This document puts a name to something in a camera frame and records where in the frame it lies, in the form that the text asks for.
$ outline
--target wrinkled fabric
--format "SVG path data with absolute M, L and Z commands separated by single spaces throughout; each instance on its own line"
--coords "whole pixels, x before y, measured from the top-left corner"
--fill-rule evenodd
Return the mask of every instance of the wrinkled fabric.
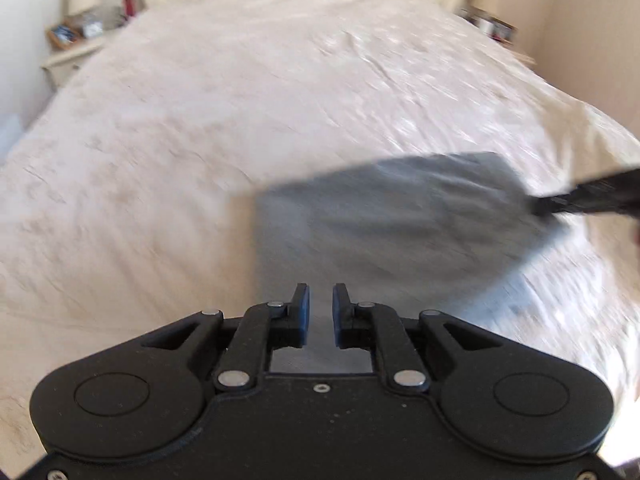
M 146 12 L 0 169 L 0 465 L 67 362 L 255 294 L 254 194 L 382 158 L 495 152 L 526 191 L 640 165 L 640 142 L 422 0 L 180 0 Z M 532 303 L 485 327 L 638 394 L 633 223 L 570 218 L 524 269 Z M 603 453 L 640 454 L 623 433 Z
M 258 193 L 256 302 L 304 282 L 313 306 L 306 347 L 277 352 L 271 369 L 370 370 L 366 352 L 335 348 L 338 282 L 413 319 L 434 309 L 486 324 L 526 309 L 522 267 L 563 231 L 531 203 L 495 153 L 392 158 Z

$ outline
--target folded cloth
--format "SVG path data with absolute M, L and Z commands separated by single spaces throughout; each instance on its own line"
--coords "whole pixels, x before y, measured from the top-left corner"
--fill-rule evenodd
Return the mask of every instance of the folded cloth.
M 563 231 L 530 210 L 518 176 L 495 153 L 394 158 L 268 189 L 256 199 L 258 300 L 311 286 L 304 352 L 272 369 L 366 370 L 366 355 L 332 343 L 334 283 L 352 300 L 425 309 L 475 324 L 529 304 L 521 269 Z

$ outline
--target silver screw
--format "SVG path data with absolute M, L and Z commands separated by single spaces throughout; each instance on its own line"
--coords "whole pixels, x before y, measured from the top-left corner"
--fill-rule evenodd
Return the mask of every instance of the silver screw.
M 239 388 L 249 382 L 249 374 L 242 370 L 227 370 L 218 376 L 218 382 L 227 388 Z
M 331 391 L 331 386 L 328 384 L 316 384 L 314 391 L 316 394 L 327 394 Z
M 400 386 L 422 386 L 426 380 L 427 377 L 418 370 L 402 370 L 394 375 L 394 381 Z
M 66 475 L 62 471 L 54 469 L 47 474 L 47 480 L 67 480 Z

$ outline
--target bed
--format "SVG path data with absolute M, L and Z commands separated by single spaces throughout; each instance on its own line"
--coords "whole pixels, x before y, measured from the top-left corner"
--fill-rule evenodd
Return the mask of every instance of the bed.
M 147 0 L 0 169 L 0 466 L 42 453 L 28 400 L 84 355 L 255 302 L 252 195 L 402 155 L 491 151 L 531 194 L 640 164 L 640 142 L 425 0 Z M 434 0 L 447 7 L 453 0 Z M 640 454 L 630 220 L 567 218 L 532 304 L 486 327 L 595 371 L 603 448 Z

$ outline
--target table lamp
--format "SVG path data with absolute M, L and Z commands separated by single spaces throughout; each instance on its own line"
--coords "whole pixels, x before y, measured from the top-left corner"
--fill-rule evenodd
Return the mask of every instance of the table lamp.
M 100 6 L 100 0 L 68 0 L 67 15 L 82 30 L 85 38 L 94 38 L 102 34 L 102 23 L 93 11 Z
M 492 18 L 498 14 L 498 0 L 469 0 L 469 5 L 476 10 L 476 27 L 487 35 L 491 34 Z

